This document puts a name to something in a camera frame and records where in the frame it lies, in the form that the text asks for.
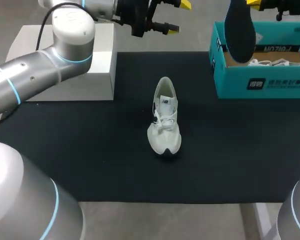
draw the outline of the shoelace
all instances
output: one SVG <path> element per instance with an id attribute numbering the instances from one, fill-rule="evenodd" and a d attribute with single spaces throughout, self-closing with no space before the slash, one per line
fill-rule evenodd
<path id="1" fill-rule="evenodd" d="M 154 110 L 154 116 L 157 118 L 157 122 L 155 122 L 155 125 L 159 129 L 172 129 L 175 124 L 175 115 L 177 114 L 177 111 L 174 112 L 174 114 L 170 116 L 160 116 L 157 110 Z"/>
<path id="2" fill-rule="evenodd" d="M 249 62 L 249 66 L 269 66 L 271 64 L 271 61 L 258 61 L 258 59 L 252 59 Z"/>

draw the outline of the shoe box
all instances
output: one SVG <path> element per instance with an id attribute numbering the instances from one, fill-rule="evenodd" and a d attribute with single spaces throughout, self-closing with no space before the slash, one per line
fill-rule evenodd
<path id="1" fill-rule="evenodd" d="M 300 63 L 300 22 L 254 22 L 251 59 Z M 224 22 L 215 22 L 209 50 L 216 92 L 221 99 L 300 99 L 300 65 L 248 66 L 227 51 Z"/>

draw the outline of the black mat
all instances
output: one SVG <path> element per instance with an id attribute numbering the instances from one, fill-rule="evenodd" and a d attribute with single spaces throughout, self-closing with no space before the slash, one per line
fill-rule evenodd
<path id="1" fill-rule="evenodd" d="M 160 77 L 179 100 L 179 159 L 148 143 Z M 219 100 L 207 52 L 119 53 L 114 102 L 24 103 L 0 142 L 79 201 L 280 202 L 300 177 L 300 100 Z"/>

